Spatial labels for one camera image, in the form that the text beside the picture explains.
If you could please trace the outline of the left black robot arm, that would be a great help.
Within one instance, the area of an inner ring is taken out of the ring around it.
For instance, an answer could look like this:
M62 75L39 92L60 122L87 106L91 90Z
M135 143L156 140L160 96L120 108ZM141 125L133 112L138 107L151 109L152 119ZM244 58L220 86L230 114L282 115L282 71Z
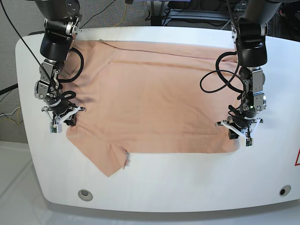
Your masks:
M263 92L265 75L261 68L267 63L266 36L268 22L280 8L279 0L250 0L246 3L242 15L235 16L230 2L226 2L232 26L232 38L235 43L234 52L221 54L215 64L215 73L224 85L212 92L218 92L228 87L239 93L240 105L228 106L229 116L226 120L217 122L217 126L228 129L229 139L244 138L245 146L253 144L254 129L263 122L256 118L257 114L266 108L266 96ZM232 77L224 77L225 70L219 68L224 57L237 56L238 65Z

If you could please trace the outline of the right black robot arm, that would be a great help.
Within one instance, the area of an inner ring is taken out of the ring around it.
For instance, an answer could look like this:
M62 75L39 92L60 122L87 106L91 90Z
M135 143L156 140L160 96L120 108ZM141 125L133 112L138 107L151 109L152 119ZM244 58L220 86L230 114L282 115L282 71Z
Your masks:
M75 81L83 71L83 55L73 47L82 18L80 3L77 0L37 0L35 4L45 17L45 34L40 47L45 60L39 68L35 97L46 103L42 111L50 118L51 133L59 133L63 123L75 126L76 113L85 109L71 102L76 97L75 92L62 90L63 84ZM59 75L71 52L79 56L80 68L72 78L61 79Z

